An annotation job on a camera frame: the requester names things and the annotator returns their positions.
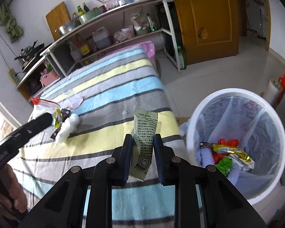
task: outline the white fluffy object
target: white fluffy object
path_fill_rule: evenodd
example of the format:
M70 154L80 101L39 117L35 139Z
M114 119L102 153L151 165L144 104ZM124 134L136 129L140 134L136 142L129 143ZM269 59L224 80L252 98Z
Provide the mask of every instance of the white fluffy object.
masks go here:
M61 130L58 132L56 136L56 143L62 143L69 138L70 133L73 133L77 130L77 126L79 124L79 116L77 114L72 113L70 117L68 117L62 124Z

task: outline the hand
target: hand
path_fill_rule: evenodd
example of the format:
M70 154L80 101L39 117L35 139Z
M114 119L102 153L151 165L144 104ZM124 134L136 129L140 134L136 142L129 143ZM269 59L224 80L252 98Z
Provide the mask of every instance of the hand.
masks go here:
M12 199L14 199L14 203L11 203L11 201L2 194L0 194L0 202L8 209L11 209L12 206L14 206L15 209L23 213L27 209L26 196L11 166L9 164L6 164L5 168L11 179L11 185L8 190L9 196ZM10 215L1 204L0 204L0 214L10 220L14 220L14 217Z

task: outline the metal bowl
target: metal bowl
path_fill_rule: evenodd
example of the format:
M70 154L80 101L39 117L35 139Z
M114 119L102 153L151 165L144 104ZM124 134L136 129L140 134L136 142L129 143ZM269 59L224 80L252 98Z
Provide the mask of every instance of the metal bowl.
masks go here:
M100 13L99 10L100 10L100 9L95 8L95 9L93 9L93 10L91 10L91 11L85 13L84 15L80 16L80 17L79 17L80 23L81 23L81 24L84 24L85 22L87 22L87 21L89 21L89 20L95 18L96 16L100 15L100 14L102 13L102 11L101 11L101 13Z
M55 32L58 32L60 36L64 36L65 34L72 31L73 29L75 29L79 25L80 25L80 21L78 18L76 18L75 20L70 20L67 23L65 23L64 25L62 25L57 30L55 30Z

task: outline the qr code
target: qr code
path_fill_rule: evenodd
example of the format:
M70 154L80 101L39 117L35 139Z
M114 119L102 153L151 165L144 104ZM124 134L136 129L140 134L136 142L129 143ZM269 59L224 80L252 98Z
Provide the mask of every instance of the qr code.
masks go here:
M150 164L151 164L151 159L146 159L146 158L142 158L141 156L138 156L138 162L136 166L139 169L145 170L150 166Z

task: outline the yellow stripe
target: yellow stripe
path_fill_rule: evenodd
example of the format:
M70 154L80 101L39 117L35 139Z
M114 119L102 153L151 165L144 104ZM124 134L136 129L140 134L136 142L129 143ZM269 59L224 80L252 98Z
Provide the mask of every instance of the yellow stripe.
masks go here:
M125 72L140 68L142 66L151 66L151 63L147 59L140 59L140 60L125 64L125 65L118 66L118 67L113 68L112 70L110 70L104 74L100 74L100 75L95 76L94 78L92 78L92 79L90 79L84 83L79 84L78 86L73 88L73 91L75 93L79 93L79 92L81 92L81 91L83 91L89 87L92 87L92 86L94 86L94 85L96 85L102 81L108 80L108 79L110 79L116 75L123 74ZM68 98L70 95L71 94L65 95L63 93L63 94L57 96L56 98L54 98L52 101L59 103L59 102L63 101L64 99Z
M51 142L22 148L20 154L26 159L49 159L97 153L122 146L125 135L130 134L132 130L133 121L124 122L69 138L65 143L55 145L54 142ZM156 133L161 134L162 138L179 135L173 112L164 111L158 113Z

